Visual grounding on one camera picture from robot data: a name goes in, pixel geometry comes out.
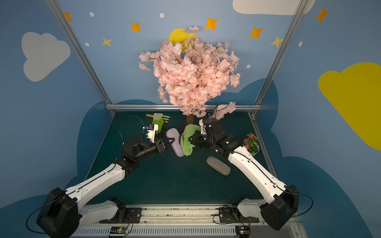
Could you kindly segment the purple eyeglass case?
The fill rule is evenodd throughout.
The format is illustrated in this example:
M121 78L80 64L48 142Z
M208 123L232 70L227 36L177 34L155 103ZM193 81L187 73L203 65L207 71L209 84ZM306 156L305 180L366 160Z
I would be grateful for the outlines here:
M184 152L183 152L183 149L182 149L181 144L180 144L181 136L180 136L178 130L175 128L171 128L171 129L167 130L166 136L167 136L167 138L173 139L173 142L171 143L171 147L172 147L174 153L176 154L176 156L183 157Z

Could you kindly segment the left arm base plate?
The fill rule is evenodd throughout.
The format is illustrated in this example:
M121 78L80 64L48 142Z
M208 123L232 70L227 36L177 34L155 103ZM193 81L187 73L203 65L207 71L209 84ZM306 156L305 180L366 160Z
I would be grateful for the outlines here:
M105 219L99 221L100 224L121 224L121 223L134 223L138 224L141 219L142 208L122 208L119 209L116 215L111 219Z

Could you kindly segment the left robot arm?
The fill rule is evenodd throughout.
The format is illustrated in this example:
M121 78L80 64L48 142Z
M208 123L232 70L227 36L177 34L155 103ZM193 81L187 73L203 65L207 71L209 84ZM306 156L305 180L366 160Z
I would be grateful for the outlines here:
M107 168L75 186L52 190L41 207L36 224L51 238L69 238L83 226L113 219L123 209L123 203L115 199L90 206L87 203L134 173L142 158L161 154L174 142L175 138L170 137L146 144L139 136L130 137L123 144L124 151Z

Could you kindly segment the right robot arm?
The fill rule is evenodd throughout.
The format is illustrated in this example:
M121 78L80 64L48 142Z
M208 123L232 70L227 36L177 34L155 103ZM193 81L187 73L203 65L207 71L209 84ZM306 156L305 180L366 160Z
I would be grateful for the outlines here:
M199 120L200 131L189 139L194 146L210 147L236 166L258 189L262 201L243 199L237 209L243 217L263 219L279 231L298 211L300 192L294 185L286 185L265 167L232 135L226 135L215 118Z

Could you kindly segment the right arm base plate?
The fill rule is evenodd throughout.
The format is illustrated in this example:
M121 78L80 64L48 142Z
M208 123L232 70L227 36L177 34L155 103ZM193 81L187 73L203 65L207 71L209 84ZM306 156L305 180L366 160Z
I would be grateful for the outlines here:
M251 222L251 218L244 217L236 207L227 205L218 208L218 219L221 224L249 224Z

